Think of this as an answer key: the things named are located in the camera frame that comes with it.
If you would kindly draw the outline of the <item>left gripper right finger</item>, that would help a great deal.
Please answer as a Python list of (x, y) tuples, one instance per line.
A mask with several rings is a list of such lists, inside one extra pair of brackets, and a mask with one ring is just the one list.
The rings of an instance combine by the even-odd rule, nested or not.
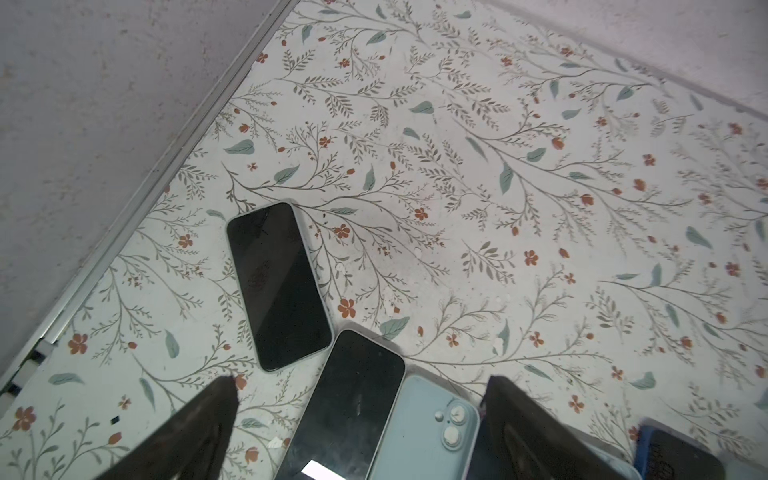
[(510, 379), (490, 377), (481, 405), (502, 479), (621, 477)]

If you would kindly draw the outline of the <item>light blue phone case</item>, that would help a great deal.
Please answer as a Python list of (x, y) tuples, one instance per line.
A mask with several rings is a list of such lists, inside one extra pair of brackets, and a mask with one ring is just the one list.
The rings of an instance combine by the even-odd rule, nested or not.
[(618, 449), (574, 427), (568, 426), (568, 430), (622, 479), (642, 479), (640, 473), (627, 461)]
[(420, 375), (404, 380), (370, 479), (463, 479), (480, 425), (477, 408)]

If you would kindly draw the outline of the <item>black phone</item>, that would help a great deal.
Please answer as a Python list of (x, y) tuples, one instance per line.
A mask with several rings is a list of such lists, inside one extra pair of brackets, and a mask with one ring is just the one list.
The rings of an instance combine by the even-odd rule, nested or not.
[(275, 372), (329, 347), (333, 330), (294, 206), (234, 217), (226, 235), (261, 369)]
[(405, 376), (404, 359), (356, 330), (335, 340), (291, 437), (276, 479), (368, 477)]
[(714, 455), (651, 425), (639, 429), (634, 467), (644, 480), (724, 480)]
[(504, 480), (504, 469), (501, 460), (493, 448), (488, 422), (483, 418), (480, 422), (474, 450), (466, 475), (467, 480)]

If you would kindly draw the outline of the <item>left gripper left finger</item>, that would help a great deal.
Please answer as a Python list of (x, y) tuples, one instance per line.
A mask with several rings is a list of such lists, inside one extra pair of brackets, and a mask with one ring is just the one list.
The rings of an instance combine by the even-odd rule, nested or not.
[(217, 479), (239, 406), (232, 376), (220, 376), (101, 479)]

